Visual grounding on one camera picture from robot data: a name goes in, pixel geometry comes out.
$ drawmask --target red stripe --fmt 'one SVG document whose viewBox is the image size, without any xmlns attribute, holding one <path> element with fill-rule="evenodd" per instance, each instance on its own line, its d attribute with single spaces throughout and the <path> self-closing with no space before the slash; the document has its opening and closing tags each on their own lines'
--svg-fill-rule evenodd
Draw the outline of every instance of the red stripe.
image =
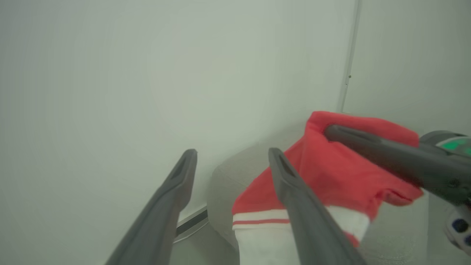
<svg viewBox="0 0 471 265">
<path fill-rule="evenodd" d="M 289 219 L 266 219 L 266 220 L 248 220 L 248 221 L 234 221 L 232 225 L 236 224 L 289 224 Z"/>
<path fill-rule="evenodd" d="M 347 236 L 347 238 L 350 240 L 350 242 L 352 243 L 352 245 L 353 245 L 354 247 L 358 248 L 358 246 L 360 245 L 360 242 L 358 241 L 358 239 L 357 239 L 355 236 L 353 236 L 352 234 L 350 234 L 350 233 L 347 233 L 347 232 L 345 232 L 345 231 L 343 231 L 343 232 L 344 232 L 344 234 Z"/>
</svg>

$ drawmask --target gray cushion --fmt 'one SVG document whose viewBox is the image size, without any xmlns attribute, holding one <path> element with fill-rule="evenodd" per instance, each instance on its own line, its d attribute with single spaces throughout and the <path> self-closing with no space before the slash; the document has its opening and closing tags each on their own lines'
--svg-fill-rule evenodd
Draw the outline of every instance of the gray cushion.
<svg viewBox="0 0 471 265">
<path fill-rule="evenodd" d="M 304 133 L 304 124 L 261 141 L 218 166 L 210 181 L 207 206 L 213 228 L 234 248 L 231 209 L 237 196 L 268 167 L 268 149 L 286 150 Z M 362 240 L 360 251 L 371 265 L 423 264 L 426 257 L 428 196 L 407 207 L 383 204 Z"/>
</svg>

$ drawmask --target gray fabric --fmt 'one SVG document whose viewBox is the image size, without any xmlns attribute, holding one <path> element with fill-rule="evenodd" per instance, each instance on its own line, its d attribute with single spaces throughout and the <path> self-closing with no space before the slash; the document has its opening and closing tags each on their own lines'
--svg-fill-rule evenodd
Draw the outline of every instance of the gray fabric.
<svg viewBox="0 0 471 265">
<path fill-rule="evenodd" d="M 412 205 L 383 203 L 359 247 L 370 265 L 422 265 L 427 257 L 429 195 Z"/>
<path fill-rule="evenodd" d="M 249 147 L 218 166 L 208 189 L 208 217 L 214 230 L 238 249 L 231 209 L 237 196 L 268 167 L 268 149 L 286 150 L 304 133 L 291 127 Z M 370 265 L 421 265 L 426 257 L 428 196 L 407 207 L 383 204 L 362 241 L 360 251 Z"/>
</svg>

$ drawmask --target red fabric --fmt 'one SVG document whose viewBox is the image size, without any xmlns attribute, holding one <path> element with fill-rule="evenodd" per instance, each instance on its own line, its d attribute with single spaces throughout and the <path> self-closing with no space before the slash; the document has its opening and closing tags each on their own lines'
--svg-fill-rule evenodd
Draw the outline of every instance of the red fabric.
<svg viewBox="0 0 471 265">
<path fill-rule="evenodd" d="M 309 118 L 304 136 L 284 154 L 306 184 L 324 205 L 347 207 L 365 213 L 374 220 L 383 201 L 396 206 L 407 205 L 422 191 L 369 162 L 338 142 L 323 135 L 331 124 L 373 133 L 383 138 L 417 147 L 419 137 L 397 124 L 366 117 L 318 111 Z M 284 209 L 276 198 L 267 168 L 237 198 L 232 213 Z"/>
</svg>

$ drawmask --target baseboard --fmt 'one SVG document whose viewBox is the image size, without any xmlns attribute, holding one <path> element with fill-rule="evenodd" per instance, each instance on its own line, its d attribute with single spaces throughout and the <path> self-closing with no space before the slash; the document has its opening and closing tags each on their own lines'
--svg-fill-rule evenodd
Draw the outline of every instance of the baseboard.
<svg viewBox="0 0 471 265">
<path fill-rule="evenodd" d="M 187 218 L 178 222 L 173 243 L 177 243 L 183 239 L 190 237 L 207 224 L 208 210 L 205 206 L 202 209 L 193 213 L 192 215 L 188 216 Z"/>
</svg>

